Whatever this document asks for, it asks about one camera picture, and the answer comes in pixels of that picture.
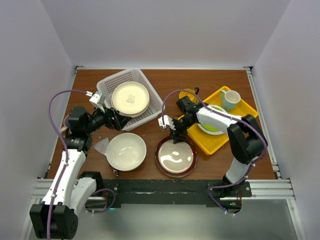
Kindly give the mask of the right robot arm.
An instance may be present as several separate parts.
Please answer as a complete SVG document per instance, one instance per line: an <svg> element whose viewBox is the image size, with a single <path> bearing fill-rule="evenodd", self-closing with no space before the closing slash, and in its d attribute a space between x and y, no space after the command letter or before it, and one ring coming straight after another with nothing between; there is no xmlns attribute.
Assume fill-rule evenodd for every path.
<svg viewBox="0 0 320 240"><path fill-rule="evenodd" d="M170 128L170 138L175 144L185 142L187 130L195 124L210 125L227 134L233 160L223 176L223 184L211 186L208 191L223 190L227 196L235 196L255 162L268 150L268 142L255 117L224 113L202 100L198 104L192 103L188 97L178 100L176 104L184 114L181 119L173 119L162 112L158 120L163 129Z"/></svg>

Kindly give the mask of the cream pink floral plate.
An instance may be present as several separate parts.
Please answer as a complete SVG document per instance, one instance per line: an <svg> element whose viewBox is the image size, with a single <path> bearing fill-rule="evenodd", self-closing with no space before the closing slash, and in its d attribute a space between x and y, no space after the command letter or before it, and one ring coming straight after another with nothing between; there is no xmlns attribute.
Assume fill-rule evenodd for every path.
<svg viewBox="0 0 320 240"><path fill-rule="evenodd" d="M124 112L121 112L120 110L118 110L115 106L112 106L115 110L118 111L118 113L121 115L121 116L125 116L125 117L131 117L131 118L136 118L140 115L142 115L149 107L149 105L147 105L142 111L138 112L138 113L134 113L134 114L127 114L127 113L124 113Z"/></svg>

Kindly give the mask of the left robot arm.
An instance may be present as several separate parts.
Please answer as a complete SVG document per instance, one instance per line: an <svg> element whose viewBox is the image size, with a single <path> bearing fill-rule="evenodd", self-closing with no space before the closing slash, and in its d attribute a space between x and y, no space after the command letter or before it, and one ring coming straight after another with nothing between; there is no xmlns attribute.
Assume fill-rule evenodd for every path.
<svg viewBox="0 0 320 240"><path fill-rule="evenodd" d="M90 195L104 190L99 172L87 172L77 179L93 139L91 134L102 127L121 131L131 120L114 108L95 109L88 113L83 106L72 108L67 117L68 129L63 138L61 161L53 182L41 203L30 208L30 219L39 239L71 240L79 224L79 214Z"/></svg>

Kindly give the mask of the white bear print plate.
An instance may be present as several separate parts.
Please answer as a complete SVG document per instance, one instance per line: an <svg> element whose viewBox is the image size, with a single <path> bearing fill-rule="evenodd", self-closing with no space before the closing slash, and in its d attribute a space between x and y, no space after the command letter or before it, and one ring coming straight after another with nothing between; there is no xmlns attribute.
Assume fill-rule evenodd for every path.
<svg viewBox="0 0 320 240"><path fill-rule="evenodd" d="M118 85L111 96L113 106L123 114L135 115L142 112L150 102L145 86L135 81Z"/></svg>

